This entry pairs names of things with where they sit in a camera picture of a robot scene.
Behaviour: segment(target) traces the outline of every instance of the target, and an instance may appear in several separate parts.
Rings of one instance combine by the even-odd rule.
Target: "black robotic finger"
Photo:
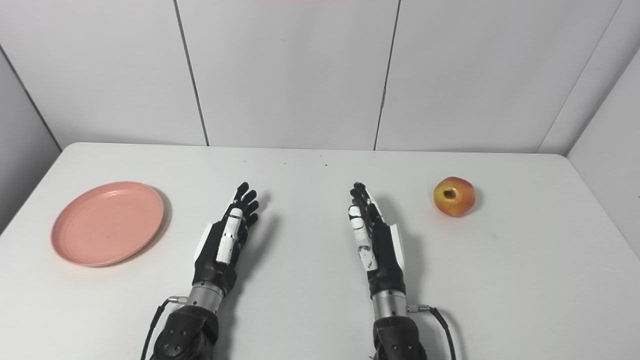
[[[369,216],[369,220],[374,225],[378,223],[385,224],[385,221],[382,219],[382,215],[378,211],[378,207],[375,204],[367,205],[367,215]]]
[[[236,191],[236,196],[234,196],[234,202],[240,201],[244,193],[247,192],[247,190],[249,190],[249,183],[245,181],[242,184],[240,184],[240,186],[238,186],[238,189]]]
[[[253,224],[258,221],[258,214],[251,214],[249,218],[246,219],[246,228],[249,229]]]
[[[367,192],[367,187],[366,185],[364,185],[363,183],[355,183],[353,184],[353,188],[362,195],[362,197],[367,200],[370,199],[371,197],[369,196],[369,193]]]
[[[242,204],[241,206],[243,208],[246,208],[247,205],[249,205],[249,203],[251,203],[251,201],[254,201],[257,196],[258,196],[258,194],[255,192],[255,190],[251,190],[240,201],[240,203]]]
[[[254,211],[258,210],[259,206],[260,206],[259,202],[251,201],[251,203],[247,205],[246,209],[244,210],[243,216],[245,218],[248,218]]]

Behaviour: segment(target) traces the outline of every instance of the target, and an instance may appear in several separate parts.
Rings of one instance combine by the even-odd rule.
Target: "apple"
[[[433,189],[433,202],[443,213],[461,217],[476,203],[476,191],[470,182],[450,176]]]

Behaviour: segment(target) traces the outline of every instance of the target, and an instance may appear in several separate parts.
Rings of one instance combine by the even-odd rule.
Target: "cable connector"
[[[430,313],[432,307],[429,305],[409,305],[406,307],[407,313]]]
[[[170,296],[166,300],[168,302],[173,303],[173,304],[184,305],[184,304],[187,303],[187,299],[188,299],[188,297],[186,297],[186,296]]]

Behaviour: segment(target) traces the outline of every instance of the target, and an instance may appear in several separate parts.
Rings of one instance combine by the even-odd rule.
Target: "prosthetic hand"
[[[455,351],[449,327],[438,309],[426,305],[407,307],[404,287],[404,254],[400,233],[396,225],[389,226],[362,183],[351,190],[353,205],[349,219],[358,245],[358,255],[367,272],[369,291],[373,301],[375,322],[373,344],[374,360],[426,360],[420,343],[418,327],[407,317],[407,312],[431,312],[447,334],[451,358]]]
[[[236,283],[236,264],[246,243],[249,228],[258,221],[255,190],[249,184],[237,189],[234,200],[219,222],[207,226],[208,235],[195,262],[189,297],[171,297],[159,307],[157,322],[167,302],[185,304],[172,312],[154,345],[154,360],[211,360],[218,340],[218,307]],[[145,360],[150,334],[142,360]]]

